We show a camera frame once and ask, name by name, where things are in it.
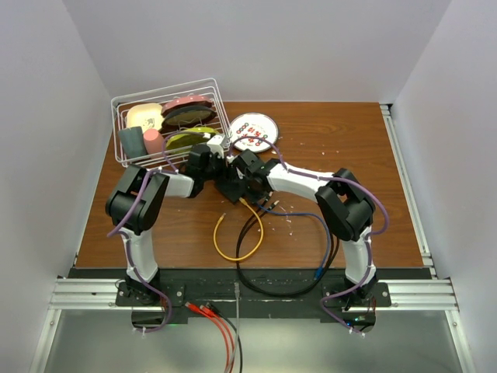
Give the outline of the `cream square plate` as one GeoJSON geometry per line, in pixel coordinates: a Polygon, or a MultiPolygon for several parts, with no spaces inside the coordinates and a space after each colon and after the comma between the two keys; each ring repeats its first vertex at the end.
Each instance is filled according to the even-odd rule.
{"type": "Polygon", "coordinates": [[[140,127],[143,132],[162,129],[162,106],[159,103],[142,103],[127,112],[126,128],[140,127]]]}

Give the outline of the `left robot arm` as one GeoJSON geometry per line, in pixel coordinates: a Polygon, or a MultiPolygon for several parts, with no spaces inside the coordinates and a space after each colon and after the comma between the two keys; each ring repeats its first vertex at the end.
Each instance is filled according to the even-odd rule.
{"type": "Polygon", "coordinates": [[[224,169],[224,154],[214,146],[195,145],[178,172],[129,166],[109,196],[105,211],[121,237],[127,260],[125,284],[144,305],[162,301],[160,270],[155,259],[152,227],[166,197],[194,198],[205,182],[224,169]]]}

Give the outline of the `pink plate in rack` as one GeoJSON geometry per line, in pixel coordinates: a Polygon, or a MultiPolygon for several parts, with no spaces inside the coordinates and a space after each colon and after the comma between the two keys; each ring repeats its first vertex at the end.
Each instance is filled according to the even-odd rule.
{"type": "Polygon", "coordinates": [[[202,95],[191,95],[175,98],[172,101],[165,103],[162,106],[161,115],[166,117],[169,113],[174,110],[186,107],[186,106],[205,106],[212,107],[213,103],[206,96],[202,95]]]}

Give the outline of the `white round printed plate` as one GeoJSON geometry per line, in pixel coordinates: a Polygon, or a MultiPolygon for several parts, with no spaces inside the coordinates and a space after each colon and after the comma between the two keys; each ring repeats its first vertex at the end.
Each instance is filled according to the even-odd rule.
{"type": "Polygon", "coordinates": [[[230,125],[231,142],[241,138],[234,145],[240,152],[250,149],[254,153],[265,152],[276,144],[279,137],[279,128],[276,122],[262,113],[244,113],[239,115],[230,125]]]}

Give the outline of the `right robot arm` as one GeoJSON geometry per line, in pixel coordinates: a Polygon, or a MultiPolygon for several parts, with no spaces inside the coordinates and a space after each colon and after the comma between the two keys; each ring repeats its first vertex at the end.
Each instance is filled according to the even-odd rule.
{"type": "Polygon", "coordinates": [[[286,192],[315,202],[330,233],[342,241],[346,297],[354,305],[364,305],[373,297],[376,267],[372,259],[371,233],[375,206],[372,197],[349,170],[312,172],[279,159],[264,162],[249,150],[230,156],[228,162],[253,195],[286,192]]]}

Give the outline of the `dark olive plate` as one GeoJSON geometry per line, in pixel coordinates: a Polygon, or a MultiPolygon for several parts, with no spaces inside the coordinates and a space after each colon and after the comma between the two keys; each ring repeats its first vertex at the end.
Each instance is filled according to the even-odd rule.
{"type": "Polygon", "coordinates": [[[185,106],[165,116],[163,127],[193,126],[198,123],[208,122],[216,117],[217,113],[206,106],[185,106]]]}

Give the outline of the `dark grey cup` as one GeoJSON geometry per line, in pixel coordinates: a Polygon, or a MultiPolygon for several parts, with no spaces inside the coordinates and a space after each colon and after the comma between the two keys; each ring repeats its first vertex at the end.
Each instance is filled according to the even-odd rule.
{"type": "Polygon", "coordinates": [[[129,159],[142,157],[147,154],[141,127],[127,127],[119,130],[118,137],[123,151],[129,159]]]}

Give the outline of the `green plate in rack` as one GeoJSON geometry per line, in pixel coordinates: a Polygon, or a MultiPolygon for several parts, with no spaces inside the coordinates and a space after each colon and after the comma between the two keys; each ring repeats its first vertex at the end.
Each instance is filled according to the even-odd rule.
{"type": "Polygon", "coordinates": [[[178,134],[173,135],[167,140],[165,150],[178,153],[182,152],[182,148],[207,142],[207,138],[203,136],[204,134],[214,136],[220,134],[220,132],[211,127],[193,127],[181,130],[178,134]]]}

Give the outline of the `pink cup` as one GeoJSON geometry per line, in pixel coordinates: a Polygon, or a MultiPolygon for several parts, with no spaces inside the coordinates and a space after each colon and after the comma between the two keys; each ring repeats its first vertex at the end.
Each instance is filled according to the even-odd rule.
{"type": "Polygon", "coordinates": [[[143,141],[147,153],[154,157],[159,157],[159,153],[162,152],[162,144],[164,141],[161,133],[154,128],[149,128],[143,133],[143,141]]]}

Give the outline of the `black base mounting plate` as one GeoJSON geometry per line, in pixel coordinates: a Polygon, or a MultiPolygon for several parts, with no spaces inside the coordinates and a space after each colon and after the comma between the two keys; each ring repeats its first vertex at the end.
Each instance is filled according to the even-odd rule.
{"type": "Polygon", "coordinates": [[[128,310],[136,328],[159,326],[167,312],[171,324],[185,324],[195,312],[187,304],[205,305],[225,318],[317,319],[369,330],[376,312],[431,309],[436,293],[430,270],[379,269],[377,283],[362,297],[343,295],[343,270],[329,270],[317,283],[305,269],[245,269],[241,280],[234,269],[173,269],[161,272],[160,290],[169,297],[150,302],[129,292],[123,270],[71,270],[59,280],[55,305],[67,309],[128,310]]]}

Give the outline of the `black network switch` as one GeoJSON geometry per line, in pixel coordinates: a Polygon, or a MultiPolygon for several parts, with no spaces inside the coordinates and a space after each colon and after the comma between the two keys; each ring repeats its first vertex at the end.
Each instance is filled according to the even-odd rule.
{"type": "Polygon", "coordinates": [[[247,179],[245,177],[240,178],[239,175],[222,176],[215,181],[215,187],[233,204],[246,197],[248,191],[247,179]]]}

